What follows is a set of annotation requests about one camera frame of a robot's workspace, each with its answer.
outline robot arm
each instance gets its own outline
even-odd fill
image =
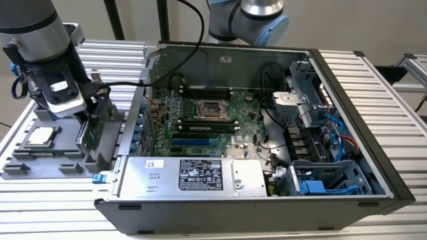
[[[211,0],[208,43],[273,46],[288,28],[284,0]]]
[[[50,0],[0,0],[2,51],[29,80],[30,98],[57,117],[88,107],[80,86],[90,82]]]

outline green circuit board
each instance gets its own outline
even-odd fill
[[[161,106],[156,107],[154,114],[154,146],[153,156],[156,157],[178,157],[178,156],[202,156],[202,157],[225,157],[227,149],[240,149],[244,144],[245,159],[267,159],[268,152],[257,149],[253,143],[253,135],[257,140],[265,135],[264,121],[259,119],[259,101],[245,101],[245,97],[252,97],[253,92],[247,90],[235,90],[229,100],[223,100],[227,104],[225,113],[231,120],[237,121],[239,130],[236,133],[208,133],[209,146],[185,146],[172,145],[173,134],[180,133],[177,129],[177,120],[194,118],[197,112],[197,100],[182,99],[176,90],[161,88],[153,93],[153,101]],[[253,112],[255,117],[249,117],[248,113]]]

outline cpu socket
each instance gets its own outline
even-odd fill
[[[194,119],[200,120],[228,120],[227,109],[228,103],[225,101],[198,100],[196,104]]]

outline power supply label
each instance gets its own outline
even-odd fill
[[[180,160],[177,187],[182,191],[223,190],[221,160]]]

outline motherboard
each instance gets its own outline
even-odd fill
[[[267,160],[269,153],[257,146],[265,127],[253,95],[251,90],[229,89],[154,91],[153,156]]]

